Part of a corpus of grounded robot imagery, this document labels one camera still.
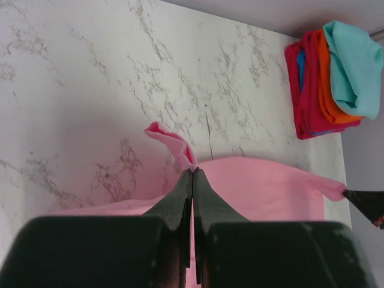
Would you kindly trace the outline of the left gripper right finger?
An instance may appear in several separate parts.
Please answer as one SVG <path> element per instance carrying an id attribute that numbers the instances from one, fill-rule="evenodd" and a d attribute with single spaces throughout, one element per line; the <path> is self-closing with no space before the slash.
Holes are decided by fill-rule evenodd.
<path id="1" fill-rule="evenodd" d="M 376 287 L 352 231 L 338 222 L 246 219 L 193 174 L 196 281 L 202 287 Z"/>

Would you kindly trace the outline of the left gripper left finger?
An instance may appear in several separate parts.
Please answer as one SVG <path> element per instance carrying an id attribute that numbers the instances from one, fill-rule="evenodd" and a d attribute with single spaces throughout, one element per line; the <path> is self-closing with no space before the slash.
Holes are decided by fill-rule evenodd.
<path id="1" fill-rule="evenodd" d="M 1 268 L 2 287 L 184 287 L 190 265 L 192 172 L 137 216 L 29 221 Z"/>

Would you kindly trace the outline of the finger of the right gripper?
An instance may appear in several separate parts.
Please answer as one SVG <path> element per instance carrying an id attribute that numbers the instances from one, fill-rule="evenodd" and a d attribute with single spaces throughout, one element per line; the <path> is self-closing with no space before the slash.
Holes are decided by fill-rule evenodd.
<path id="1" fill-rule="evenodd" d="M 374 226 L 383 230 L 384 198 L 382 191 L 344 190 L 342 195 Z"/>

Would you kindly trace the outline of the pink t-shirt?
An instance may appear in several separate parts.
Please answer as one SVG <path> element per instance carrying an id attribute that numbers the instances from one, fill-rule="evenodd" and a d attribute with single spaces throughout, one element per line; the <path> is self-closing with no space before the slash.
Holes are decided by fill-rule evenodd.
<path id="1" fill-rule="evenodd" d="M 212 189 L 235 211 L 250 221 L 323 221 L 324 198 L 338 201 L 343 197 L 344 184 L 332 179 L 256 158 L 230 157 L 198 163 L 189 144 L 180 135 L 167 131 L 160 123 L 153 122 L 145 132 L 149 137 L 167 146 L 180 164 L 182 172 L 186 170 L 192 172 L 192 188 L 194 172 L 203 170 Z M 64 211 L 54 217 L 137 216 L 144 214 L 153 206 L 121 202 Z M 200 285 L 196 281 L 192 191 L 190 265 L 186 270 L 184 287 L 197 286 Z"/>

